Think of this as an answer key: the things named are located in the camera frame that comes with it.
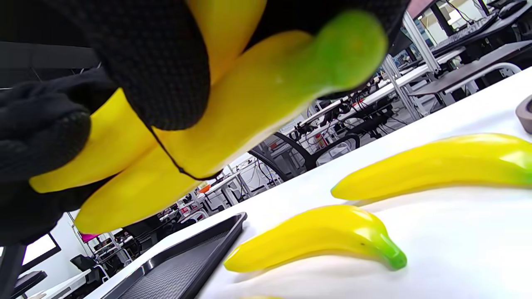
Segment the person's left hand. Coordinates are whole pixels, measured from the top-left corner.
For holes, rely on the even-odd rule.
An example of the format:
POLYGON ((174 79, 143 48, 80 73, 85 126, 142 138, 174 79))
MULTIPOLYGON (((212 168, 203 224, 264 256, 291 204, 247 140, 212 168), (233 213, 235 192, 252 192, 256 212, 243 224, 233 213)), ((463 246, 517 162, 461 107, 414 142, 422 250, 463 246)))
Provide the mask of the person's left hand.
POLYGON ((29 245, 49 233, 65 212, 78 210, 110 177, 63 191, 38 193, 30 178, 73 160, 85 146, 91 113, 117 90, 103 68, 1 93, 0 238, 29 245))

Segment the person's right hand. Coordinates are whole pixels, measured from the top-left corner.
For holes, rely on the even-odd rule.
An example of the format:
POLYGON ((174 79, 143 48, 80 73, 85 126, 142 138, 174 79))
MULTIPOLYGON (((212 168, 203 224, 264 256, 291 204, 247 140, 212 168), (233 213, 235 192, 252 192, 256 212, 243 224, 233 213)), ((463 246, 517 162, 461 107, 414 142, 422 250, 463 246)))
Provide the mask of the person's right hand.
POLYGON ((34 31, 84 33, 135 113, 157 129, 201 125, 215 100, 238 108, 266 100, 298 107, 362 83, 384 56, 408 0, 268 0, 244 45, 215 84, 207 35, 184 0, 2 0, 7 20, 34 31))

